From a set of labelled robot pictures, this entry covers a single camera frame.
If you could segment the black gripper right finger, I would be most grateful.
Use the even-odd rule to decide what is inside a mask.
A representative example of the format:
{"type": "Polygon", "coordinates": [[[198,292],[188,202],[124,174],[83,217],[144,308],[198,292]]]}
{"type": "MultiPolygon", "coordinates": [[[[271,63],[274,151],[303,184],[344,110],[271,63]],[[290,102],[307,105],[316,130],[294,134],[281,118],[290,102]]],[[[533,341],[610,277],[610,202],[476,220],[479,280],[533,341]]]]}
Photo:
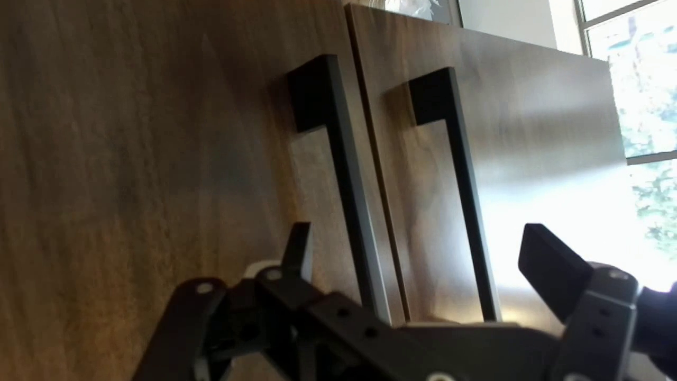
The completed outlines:
{"type": "Polygon", "coordinates": [[[523,229],[519,268],[558,321],[572,317],[592,277],[592,267],[539,222],[523,229]]]}

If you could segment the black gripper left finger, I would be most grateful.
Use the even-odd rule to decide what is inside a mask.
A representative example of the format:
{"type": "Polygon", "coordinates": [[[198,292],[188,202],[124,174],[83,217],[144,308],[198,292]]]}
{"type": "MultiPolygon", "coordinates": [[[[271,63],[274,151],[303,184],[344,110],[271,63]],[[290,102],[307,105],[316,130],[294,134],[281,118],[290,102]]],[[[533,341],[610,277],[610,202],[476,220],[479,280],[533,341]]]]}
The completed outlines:
{"type": "Polygon", "coordinates": [[[313,273],[308,241],[310,241],[310,224],[294,222],[288,236],[283,256],[278,261],[256,263],[254,268],[257,273],[272,272],[274,280],[281,280],[283,276],[291,276],[308,281],[313,273]]]}

